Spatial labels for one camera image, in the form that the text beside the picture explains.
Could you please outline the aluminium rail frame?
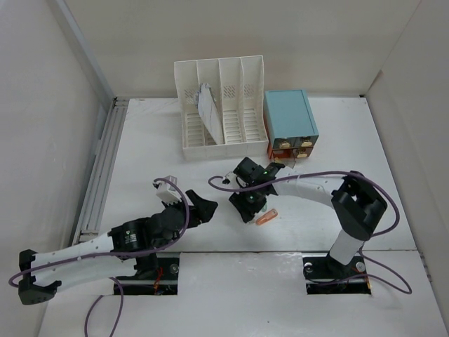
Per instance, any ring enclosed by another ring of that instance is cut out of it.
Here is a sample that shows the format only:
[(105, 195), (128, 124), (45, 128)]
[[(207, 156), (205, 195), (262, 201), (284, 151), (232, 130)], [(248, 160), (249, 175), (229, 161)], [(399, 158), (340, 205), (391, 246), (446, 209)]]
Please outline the aluminium rail frame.
[(70, 246), (93, 239), (99, 234), (128, 104), (129, 99), (122, 97), (112, 101), (101, 138), (95, 146), (95, 161), (69, 239)]

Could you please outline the teal mini drawer cabinet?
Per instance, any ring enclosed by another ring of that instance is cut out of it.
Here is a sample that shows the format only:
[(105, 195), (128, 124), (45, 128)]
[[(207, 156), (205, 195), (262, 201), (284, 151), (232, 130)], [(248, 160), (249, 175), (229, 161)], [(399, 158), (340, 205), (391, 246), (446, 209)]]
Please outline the teal mini drawer cabinet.
[(309, 157), (319, 138), (319, 130), (304, 89), (274, 90), (264, 93), (264, 124), (269, 145), (267, 153)]

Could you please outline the orange usb stick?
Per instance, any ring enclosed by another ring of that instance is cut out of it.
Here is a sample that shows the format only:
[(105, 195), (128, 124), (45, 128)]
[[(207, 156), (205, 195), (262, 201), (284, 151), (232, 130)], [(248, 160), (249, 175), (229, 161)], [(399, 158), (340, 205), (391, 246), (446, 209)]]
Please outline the orange usb stick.
[(262, 214), (259, 218), (256, 219), (255, 224), (256, 225), (264, 225), (265, 223), (268, 223), (269, 221), (275, 219), (278, 216), (278, 212), (276, 209), (271, 209), (267, 211), (266, 213)]

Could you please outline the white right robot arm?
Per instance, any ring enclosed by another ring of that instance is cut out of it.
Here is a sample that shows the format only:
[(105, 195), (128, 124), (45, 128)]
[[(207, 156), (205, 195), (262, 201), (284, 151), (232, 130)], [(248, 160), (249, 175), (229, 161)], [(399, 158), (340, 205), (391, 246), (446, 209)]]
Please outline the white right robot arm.
[(349, 270), (351, 260), (372, 237), (387, 210), (380, 193), (354, 172), (341, 178), (302, 178), (284, 164), (272, 162), (263, 167), (246, 157), (225, 176), (223, 183), (239, 188), (229, 201), (245, 223), (264, 208), (269, 195), (299, 197), (334, 210), (341, 230), (325, 259), (325, 268), (335, 277)]

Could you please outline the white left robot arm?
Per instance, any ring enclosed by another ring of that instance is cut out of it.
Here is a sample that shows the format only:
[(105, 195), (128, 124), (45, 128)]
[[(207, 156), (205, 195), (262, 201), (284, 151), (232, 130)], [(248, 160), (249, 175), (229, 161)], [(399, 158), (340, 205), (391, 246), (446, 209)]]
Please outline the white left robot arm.
[(185, 230), (209, 222), (218, 204), (193, 190), (156, 192), (164, 209), (112, 228), (95, 239), (51, 253), (20, 252), (22, 279), (18, 295), (24, 305), (54, 298), (59, 291), (110, 277), (150, 278), (157, 269), (156, 253), (179, 240)]

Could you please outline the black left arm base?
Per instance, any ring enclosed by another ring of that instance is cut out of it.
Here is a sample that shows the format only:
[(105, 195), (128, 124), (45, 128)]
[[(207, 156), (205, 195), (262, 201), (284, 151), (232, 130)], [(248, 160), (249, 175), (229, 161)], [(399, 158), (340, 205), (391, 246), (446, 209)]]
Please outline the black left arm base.
[(158, 253), (157, 267), (145, 277), (117, 277), (127, 296), (175, 296), (178, 291), (180, 253)]

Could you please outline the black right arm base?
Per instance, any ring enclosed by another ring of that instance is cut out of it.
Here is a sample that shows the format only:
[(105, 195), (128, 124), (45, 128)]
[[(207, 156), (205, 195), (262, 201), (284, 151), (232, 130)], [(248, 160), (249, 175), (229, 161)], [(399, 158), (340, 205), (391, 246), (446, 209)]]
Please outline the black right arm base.
[(324, 252), (305, 253), (302, 263), (308, 295), (371, 294), (366, 264), (359, 253), (348, 265), (342, 265)]

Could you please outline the white paper booklet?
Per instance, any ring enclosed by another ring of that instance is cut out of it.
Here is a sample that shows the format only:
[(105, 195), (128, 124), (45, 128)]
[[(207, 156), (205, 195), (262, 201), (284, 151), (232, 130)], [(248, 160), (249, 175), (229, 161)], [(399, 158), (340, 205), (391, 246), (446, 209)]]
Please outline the white paper booklet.
[(222, 130), (221, 117), (212, 94), (212, 88), (207, 83), (202, 83), (194, 96), (194, 104), (198, 110), (199, 116), (217, 145), (225, 143)]

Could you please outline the white four-slot file organizer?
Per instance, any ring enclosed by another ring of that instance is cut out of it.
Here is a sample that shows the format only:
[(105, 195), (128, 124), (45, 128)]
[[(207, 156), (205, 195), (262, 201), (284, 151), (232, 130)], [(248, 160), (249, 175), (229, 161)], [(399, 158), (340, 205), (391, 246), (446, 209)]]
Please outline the white four-slot file organizer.
[[(264, 126), (264, 60), (261, 55), (183, 60), (174, 63), (182, 111), (182, 150), (188, 161), (262, 156), (268, 147)], [(207, 83), (221, 117), (224, 144), (217, 145), (199, 116), (194, 96)]]

